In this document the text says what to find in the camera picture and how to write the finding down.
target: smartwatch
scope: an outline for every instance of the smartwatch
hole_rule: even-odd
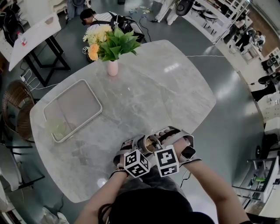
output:
[[[187,146],[182,152],[181,152],[181,157],[183,157],[184,159],[191,160],[193,158],[193,156],[195,155],[196,150],[191,147],[191,146]]]

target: flower bouquet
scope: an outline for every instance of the flower bouquet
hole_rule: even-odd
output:
[[[135,48],[141,43],[136,41],[138,37],[133,34],[133,31],[124,34],[117,25],[114,31],[110,25],[102,25],[95,30],[87,31],[83,41],[89,44],[87,49],[91,60],[96,61],[100,58],[102,61],[115,62],[121,54],[132,52],[137,55]]]

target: bottle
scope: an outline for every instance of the bottle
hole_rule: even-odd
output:
[[[21,32],[19,32],[19,31],[17,32],[17,38],[19,38],[19,39],[20,39],[21,44],[22,44],[23,46],[25,46],[25,45],[26,45],[27,41],[26,41],[25,37],[22,35],[22,33],[21,33]]]

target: wicker chair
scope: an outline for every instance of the wicker chair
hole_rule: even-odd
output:
[[[9,120],[9,104],[19,110],[16,125]],[[29,113],[34,105],[34,98],[23,81],[15,80],[9,84],[2,100],[2,116],[6,126],[28,142],[33,142],[29,140],[32,137]]]

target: green leaves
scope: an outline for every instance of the green leaves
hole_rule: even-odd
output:
[[[110,48],[110,50],[113,52],[116,60],[119,59],[119,54],[120,54],[120,52],[122,50],[122,47],[121,46],[112,47],[112,48]]]
[[[133,36],[134,32],[124,34],[116,25],[114,31],[106,32],[107,41],[100,43],[98,55],[103,61],[114,61],[119,59],[120,54],[132,52],[137,55],[135,48],[141,44],[137,42],[137,36]]]
[[[114,36],[120,38],[121,36],[123,36],[124,33],[122,32],[122,30],[120,28],[118,28],[118,26],[115,26],[115,32],[114,32]]]

